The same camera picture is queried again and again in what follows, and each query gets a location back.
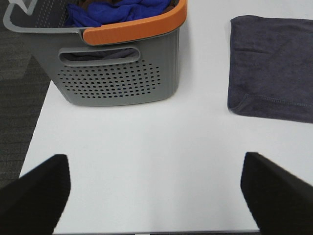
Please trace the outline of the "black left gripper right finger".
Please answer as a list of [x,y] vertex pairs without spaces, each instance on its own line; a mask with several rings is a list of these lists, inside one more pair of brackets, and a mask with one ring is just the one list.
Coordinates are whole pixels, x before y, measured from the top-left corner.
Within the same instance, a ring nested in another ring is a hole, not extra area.
[[313,187],[256,152],[245,155],[240,182],[263,235],[311,235]]

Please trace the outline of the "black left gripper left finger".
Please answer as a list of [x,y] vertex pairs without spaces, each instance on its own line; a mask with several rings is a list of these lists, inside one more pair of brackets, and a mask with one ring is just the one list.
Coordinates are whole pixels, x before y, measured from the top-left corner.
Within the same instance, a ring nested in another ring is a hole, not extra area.
[[0,233],[53,234],[70,190],[68,158],[56,154],[0,190]]

